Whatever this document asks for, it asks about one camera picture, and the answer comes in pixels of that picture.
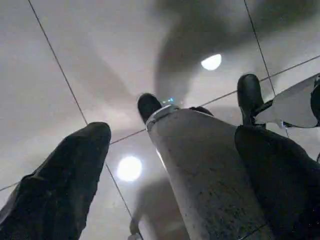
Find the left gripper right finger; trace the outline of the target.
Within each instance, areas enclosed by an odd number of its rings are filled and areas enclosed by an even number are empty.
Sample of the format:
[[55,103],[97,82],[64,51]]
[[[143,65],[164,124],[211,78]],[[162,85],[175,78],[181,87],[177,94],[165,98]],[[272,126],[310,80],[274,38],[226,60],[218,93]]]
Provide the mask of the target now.
[[265,219],[278,240],[320,238],[320,165],[293,140],[241,125],[234,135]]

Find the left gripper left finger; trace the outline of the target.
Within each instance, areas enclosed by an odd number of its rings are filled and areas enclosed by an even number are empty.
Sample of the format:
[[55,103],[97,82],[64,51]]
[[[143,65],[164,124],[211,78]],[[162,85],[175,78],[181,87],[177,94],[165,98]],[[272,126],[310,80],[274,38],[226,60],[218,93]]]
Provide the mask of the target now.
[[25,175],[0,211],[3,240],[77,240],[86,227],[111,141],[105,122],[66,136]]

